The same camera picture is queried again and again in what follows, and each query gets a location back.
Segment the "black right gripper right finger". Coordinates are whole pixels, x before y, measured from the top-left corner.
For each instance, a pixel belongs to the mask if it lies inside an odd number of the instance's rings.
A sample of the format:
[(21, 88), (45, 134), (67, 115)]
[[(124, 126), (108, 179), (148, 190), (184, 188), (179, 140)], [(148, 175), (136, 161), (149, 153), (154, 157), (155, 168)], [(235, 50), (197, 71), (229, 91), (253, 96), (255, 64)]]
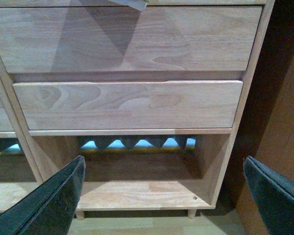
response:
[(248, 156), (244, 177), (270, 235), (294, 235), (294, 182)]

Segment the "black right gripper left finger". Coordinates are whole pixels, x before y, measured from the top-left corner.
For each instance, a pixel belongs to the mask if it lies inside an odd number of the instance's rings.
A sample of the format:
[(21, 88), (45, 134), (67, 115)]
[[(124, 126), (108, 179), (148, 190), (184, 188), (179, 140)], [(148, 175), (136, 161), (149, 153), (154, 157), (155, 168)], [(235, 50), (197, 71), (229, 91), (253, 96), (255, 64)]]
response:
[(0, 235), (66, 235), (85, 178), (85, 159), (76, 157), (17, 204), (0, 214)]

